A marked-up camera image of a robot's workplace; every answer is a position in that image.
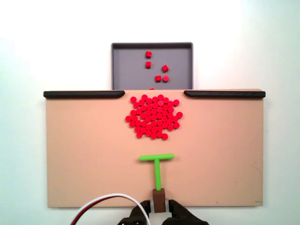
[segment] tan board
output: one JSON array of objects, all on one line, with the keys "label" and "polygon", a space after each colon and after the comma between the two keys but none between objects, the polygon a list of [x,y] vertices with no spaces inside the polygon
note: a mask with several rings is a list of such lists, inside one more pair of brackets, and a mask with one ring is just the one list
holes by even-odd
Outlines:
[{"label": "tan board", "polygon": [[[178,99],[180,128],[169,139],[137,139],[125,122],[130,97]],[[161,162],[166,198],[184,206],[263,204],[263,99],[190,98],[183,90],[127,90],[116,99],[47,99],[49,207],[81,207],[101,195],[151,198],[154,164],[141,155],[173,153]],[[132,206],[115,198],[98,207]]]}]

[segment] white background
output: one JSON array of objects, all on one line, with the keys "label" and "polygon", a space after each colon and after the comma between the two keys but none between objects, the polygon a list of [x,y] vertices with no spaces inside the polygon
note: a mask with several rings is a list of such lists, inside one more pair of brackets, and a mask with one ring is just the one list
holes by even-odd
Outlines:
[{"label": "white background", "polygon": [[[0,0],[0,224],[64,225],[76,212],[47,207],[44,90],[109,90],[112,42],[185,41],[194,43],[195,89],[267,94],[263,206],[189,209],[210,225],[300,224],[293,0]],[[116,225],[130,210],[90,210],[78,224]]]}]

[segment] green handle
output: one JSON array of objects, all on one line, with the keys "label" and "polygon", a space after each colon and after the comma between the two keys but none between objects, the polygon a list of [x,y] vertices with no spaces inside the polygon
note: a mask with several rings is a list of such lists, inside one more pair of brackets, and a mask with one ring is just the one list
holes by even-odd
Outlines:
[{"label": "green handle", "polygon": [[154,168],[155,168],[155,184],[156,190],[161,190],[161,180],[160,180],[160,165],[159,161],[161,159],[171,159],[174,158],[174,154],[162,154],[162,155],[152,155],[152,156],[140,156],[141,161],[150,161],[154,160]]}]

